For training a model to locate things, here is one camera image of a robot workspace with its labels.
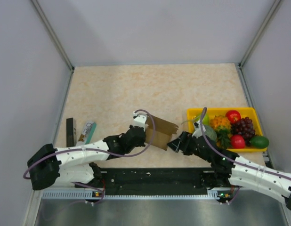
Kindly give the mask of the brown cardboard box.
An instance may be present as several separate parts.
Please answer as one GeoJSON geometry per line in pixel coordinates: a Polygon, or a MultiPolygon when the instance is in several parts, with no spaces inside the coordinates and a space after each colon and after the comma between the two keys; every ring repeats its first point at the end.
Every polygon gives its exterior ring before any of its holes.
{"type": "Polygon", "coordinates": [[[153,125],[151,118],[148,116],[146,121],[147,128],[145,131],[145,142],[149,144],[154,133],[154,139],[151,145],[166,151],[168,148],[167,143],[171,141],[173,135],[177,134],[178,125],[156,116],[152,116],[152,118],[155,126],[153,125]]]}

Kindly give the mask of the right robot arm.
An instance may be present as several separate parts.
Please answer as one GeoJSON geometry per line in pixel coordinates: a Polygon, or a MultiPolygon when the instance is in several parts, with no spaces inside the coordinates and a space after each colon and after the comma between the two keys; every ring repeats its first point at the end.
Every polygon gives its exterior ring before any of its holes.
{"type": "Polygon", "coordinates": [[[207,135],[195,137],[182,132],[167,145],[175,152],[196,155],[210,163],[219,186],[230,184],[256,191],[278,200],[291,211],[291,173],[256,164],[237,153],[222,149],[207,135]]]}

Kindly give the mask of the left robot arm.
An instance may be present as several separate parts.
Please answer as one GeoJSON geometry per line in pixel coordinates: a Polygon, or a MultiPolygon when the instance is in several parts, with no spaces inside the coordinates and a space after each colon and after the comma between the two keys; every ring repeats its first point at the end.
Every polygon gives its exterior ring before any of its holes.
{"type": "Polygon", "coordinates": [[[98,186],[102,176],[96,161],[128,156],[136,147],[144,147],[146,127],[130,125],[119,135],[108,136],[87,145],[55,148],[46,144],[27,162],[24,178],[31,181],[35,191],[74,183],[98,186]]]}

